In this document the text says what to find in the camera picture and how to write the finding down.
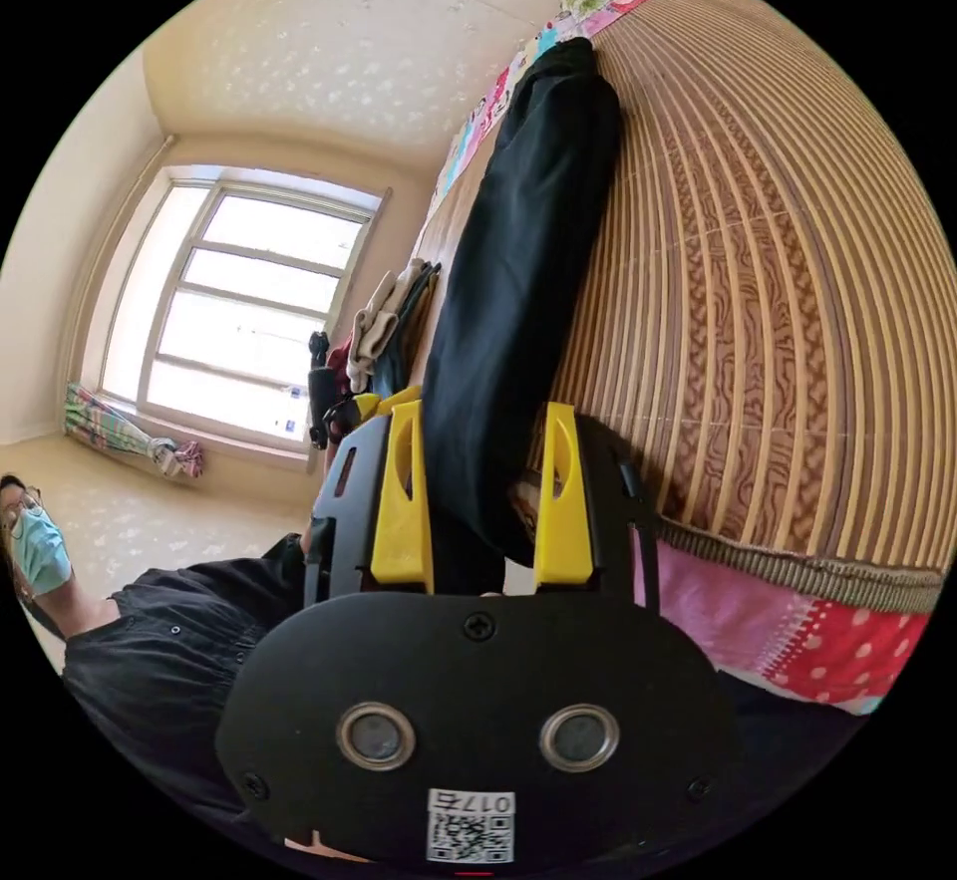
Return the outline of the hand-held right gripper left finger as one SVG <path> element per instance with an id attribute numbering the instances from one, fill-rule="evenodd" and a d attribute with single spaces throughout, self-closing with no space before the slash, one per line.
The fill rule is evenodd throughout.
<path id="1" fill-rule="evenodd" d="M 383 589 L 433 593 L 422 402 L 393 406 L 387 422 L 370 573 Z"/>

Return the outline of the person's right hand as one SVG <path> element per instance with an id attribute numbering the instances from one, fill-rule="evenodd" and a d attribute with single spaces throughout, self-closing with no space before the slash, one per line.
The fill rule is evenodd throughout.
<path id="1" fill-rule="evenodd" d="M 285 838 L 284 845 L 293 850 L 328 859 L 341 859 L 356 863 L 371 863 L 371 860 L 368 858 L 360 857 L 329 847 L 321 841 L 321 838 L 317 832 L 312 833 L 311 839 L 308 842 L 299 842 L 291 838 Z"/>

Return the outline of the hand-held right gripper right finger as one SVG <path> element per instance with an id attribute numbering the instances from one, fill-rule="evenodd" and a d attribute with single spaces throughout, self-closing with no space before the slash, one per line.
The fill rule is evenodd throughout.
<path id="1" fill-rule="evenodd" d="M 588 506 L 575 409 L 550 403 L 534 544 L 536 589 L 585 588 L 593 573 Z"/>

